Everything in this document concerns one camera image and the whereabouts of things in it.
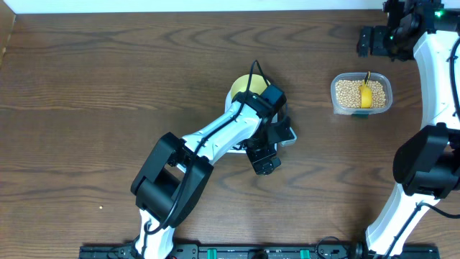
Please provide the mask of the yellow measuring cup scoop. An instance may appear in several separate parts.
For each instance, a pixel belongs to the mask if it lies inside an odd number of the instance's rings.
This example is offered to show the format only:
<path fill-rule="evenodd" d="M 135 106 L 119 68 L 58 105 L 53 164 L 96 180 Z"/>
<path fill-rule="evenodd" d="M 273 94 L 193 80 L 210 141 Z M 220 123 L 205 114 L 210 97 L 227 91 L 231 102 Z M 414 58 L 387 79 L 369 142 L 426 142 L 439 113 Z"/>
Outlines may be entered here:
<path fill-rule="evenodd" d="M 372 90 L 368 86 L 370 76 L 371 76 L 371 72 L 368 71 L 364 80 L 362 81 L 361 86 L 359 87 L 359 90 L 361 93 L 361 108 L 362 109 L 369 109 L 372 106 L 372 102 L 373 102 Z"/>

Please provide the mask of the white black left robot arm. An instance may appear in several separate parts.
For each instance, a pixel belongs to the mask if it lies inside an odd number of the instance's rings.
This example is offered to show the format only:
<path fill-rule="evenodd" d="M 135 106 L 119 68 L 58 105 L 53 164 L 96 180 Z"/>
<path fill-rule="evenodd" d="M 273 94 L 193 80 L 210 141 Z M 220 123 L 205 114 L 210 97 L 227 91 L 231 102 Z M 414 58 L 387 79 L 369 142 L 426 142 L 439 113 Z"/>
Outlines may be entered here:
<path fill-rule="evenodd" d="M 273 84 L 260 94 L 239 92 L 229 110 L 203 129 L 183 137 L 168 132 L 157 141 L 131 185 L 141 214 L 138 258 L 170 254 L 175 228 L 198 203 L 216 161 L 234 146 L 242 147 L 258 175 L 280 166 L 275 146 L 293 135 L 289 119 L 272 120 L 286 101 Z"/>

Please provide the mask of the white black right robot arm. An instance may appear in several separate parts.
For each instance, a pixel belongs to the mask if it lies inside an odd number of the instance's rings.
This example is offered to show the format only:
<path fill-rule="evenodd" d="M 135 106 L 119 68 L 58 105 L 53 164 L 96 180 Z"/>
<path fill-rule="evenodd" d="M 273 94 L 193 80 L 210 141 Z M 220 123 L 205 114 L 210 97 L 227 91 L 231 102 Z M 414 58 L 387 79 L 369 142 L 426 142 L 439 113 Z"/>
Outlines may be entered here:
<path fill-rule="evenodd" d="M 388 0 L 385 26 L 363 27 L 359 56 L 415 60 L 420 74 L 423 115 L 420 131 L 395 153 L 395 186 L 364 240 L 349 258 L 399 258 L 405 241 L 430 210 L 459 190 L 459 11 L 441 1 Z"/>

